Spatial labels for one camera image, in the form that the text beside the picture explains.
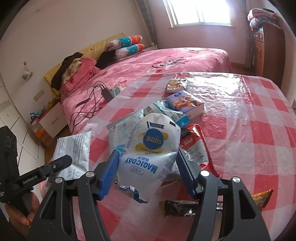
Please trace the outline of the left hand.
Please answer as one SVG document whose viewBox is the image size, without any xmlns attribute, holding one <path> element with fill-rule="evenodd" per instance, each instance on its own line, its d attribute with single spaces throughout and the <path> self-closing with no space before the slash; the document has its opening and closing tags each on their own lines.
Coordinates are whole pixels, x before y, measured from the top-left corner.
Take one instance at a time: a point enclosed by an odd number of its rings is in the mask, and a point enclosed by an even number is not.
<svg viewBox="0 0 296 241">
<path fill-rule="evenodd" d="M 12 225 L 15 228 L 20 228 L 20 227 L 29 227 L 29 225 L 32 223 L 34 216 L 40 206 L 39 199 L 37 198 L 36 194 L 34 192 L 28 193 L 29 195 L 29 201 L 31 204 L 31 209 L 32 211 L 28 214 L 27 217 L 24 216 L 24 214 L 19 211 L 17 208 L 14 206 L 6 203 L 5 210 L 9 216 L 9 219 L 12 223 Z"/>
</svg>

